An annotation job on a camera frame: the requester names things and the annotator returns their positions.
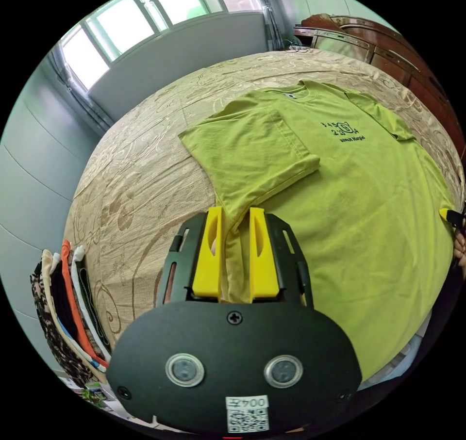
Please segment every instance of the bed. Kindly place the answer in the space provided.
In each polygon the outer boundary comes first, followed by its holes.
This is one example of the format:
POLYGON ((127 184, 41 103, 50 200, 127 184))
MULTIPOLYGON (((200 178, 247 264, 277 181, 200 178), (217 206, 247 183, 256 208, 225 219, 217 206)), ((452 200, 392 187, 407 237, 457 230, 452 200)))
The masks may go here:
POLYGON ((447 132, 411 91, 369 64, 316 49, 218 63, 159 90, 115 123, 80 179, 64 237, 83 244, 94 302, 113 347, 154 306, 166 252, 181 223, 215 205, 204 171, 178 134, 252 89, 328 82, 372 94, 408 124, 438 164, 457 210, 465 176, 447 132))

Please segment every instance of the wall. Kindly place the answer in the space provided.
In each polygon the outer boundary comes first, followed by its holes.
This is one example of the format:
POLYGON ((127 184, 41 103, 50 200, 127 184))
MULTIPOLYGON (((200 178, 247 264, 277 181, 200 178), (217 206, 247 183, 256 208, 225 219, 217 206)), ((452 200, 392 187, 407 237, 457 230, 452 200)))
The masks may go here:
POLYGON ((23 331, 59 370, 37 319, 29 275, 42 249, 60 252, 74 191, 100 138, 50 76, 43 62, 21 92, 0 141, 0 275, 23 331))
POLYGON ((262 12, 196 18, 121 56, 89 95, 117 121, 182 76, 218 62, 266 51, 262 12))
POLYGON ((285 14, 293 26, 300 24, 303 19, 311 15, 327 13, 329 15, 358 16, 395 30, 382 17, 357 0, 282 0, 282 3, 285 14))

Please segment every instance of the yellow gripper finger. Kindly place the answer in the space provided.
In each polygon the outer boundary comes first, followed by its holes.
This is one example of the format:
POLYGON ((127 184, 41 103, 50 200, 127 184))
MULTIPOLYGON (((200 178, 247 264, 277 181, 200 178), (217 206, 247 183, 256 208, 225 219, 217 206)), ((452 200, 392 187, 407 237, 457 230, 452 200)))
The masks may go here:
POLYGON ((204 234, 200 244, 198 263, 193 281, 193 293, 200 298, 221 301, 220 277, 223 261, 222 208, 212 207, 207 213, 204 234), (212 244, 216 242, 215 252, 212 244))
POLYGON ((250 209, 250 302, 276 298, 280 287, 264 209, 250 209))

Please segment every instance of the human hand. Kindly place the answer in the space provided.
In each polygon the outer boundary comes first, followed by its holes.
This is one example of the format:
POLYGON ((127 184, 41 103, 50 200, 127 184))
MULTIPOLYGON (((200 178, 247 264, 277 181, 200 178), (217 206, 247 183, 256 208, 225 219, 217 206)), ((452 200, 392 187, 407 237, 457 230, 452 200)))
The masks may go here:
POLYGON ((459 229, 456 230, 454 254, 458 259, 458 265, 463 269, 463 278, 466 278, 466 238, 459 229))

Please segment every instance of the t-shirt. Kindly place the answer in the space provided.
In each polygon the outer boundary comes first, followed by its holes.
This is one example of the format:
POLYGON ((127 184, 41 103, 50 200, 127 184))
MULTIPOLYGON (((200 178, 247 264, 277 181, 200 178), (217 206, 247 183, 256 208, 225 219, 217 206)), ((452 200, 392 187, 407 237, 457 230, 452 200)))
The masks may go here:
POLYGON ((453 252, 440 170, 406 123, 372 96, 330 84, 249 92, 184 131, 225 212, 225 277, 250 302, 250 207, 288 223, 315 309, 346 332, 363 380, 412 338, 453 252))

